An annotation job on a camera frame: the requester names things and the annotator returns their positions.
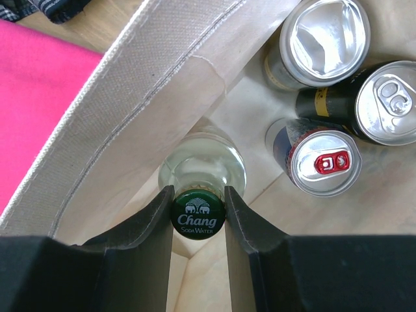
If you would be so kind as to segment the green cap glass bottle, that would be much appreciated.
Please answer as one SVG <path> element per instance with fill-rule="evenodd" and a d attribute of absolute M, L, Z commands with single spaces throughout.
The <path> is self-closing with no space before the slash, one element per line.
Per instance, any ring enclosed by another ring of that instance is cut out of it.
<path fill-rule="evenodd" d="M 246 168 L 232 139 L 214 125 L 191 130 L 159 168 L 160 188 L 171 185 L 175 196 L 171 221 L 187 239 L 216 235 L 226 219 L 226 186 L 240 196 L 246 190 Z"/>

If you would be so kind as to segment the beige canvas bag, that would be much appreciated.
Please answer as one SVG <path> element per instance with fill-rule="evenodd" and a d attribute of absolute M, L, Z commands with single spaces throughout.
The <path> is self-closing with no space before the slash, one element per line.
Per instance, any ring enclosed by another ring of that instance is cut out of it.
<path fill-rule="evenodd" d="M 148 1 L 53 131 L 1 217 L 1 310 L 91 311 L 109 229 L 205 114 L 248 167 L 244 202 L 287 236 L 265 262 L 268 311 L 415 310 L 415 146 L 359 141 L 344 194 L 296 190 L 265 150 L 283 100 L 255 54 L 294 1 Z M 225 228 L 170 260 L 175 311 L 233 311 Z"/>

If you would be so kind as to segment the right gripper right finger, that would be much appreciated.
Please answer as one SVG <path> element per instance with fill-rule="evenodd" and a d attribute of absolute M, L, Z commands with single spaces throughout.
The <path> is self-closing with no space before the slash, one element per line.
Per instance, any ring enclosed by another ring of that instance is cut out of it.
<path fill-rule="evenodd" d="M 233 311 L 268 311 L 265 262 L 287 236 L 252 210 L 231 186 L 224 189 L 226 249 Z"/>

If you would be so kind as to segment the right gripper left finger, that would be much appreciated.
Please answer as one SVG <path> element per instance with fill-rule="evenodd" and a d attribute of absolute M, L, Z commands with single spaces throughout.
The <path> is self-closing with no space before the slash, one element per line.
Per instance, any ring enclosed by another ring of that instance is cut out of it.
<path fill-rule="evenodd" d="M 91 311 L 165 311 L 173 198 L 174 188 L 164 187 L 145 208 L 83 244 L 103 253 Z"/>

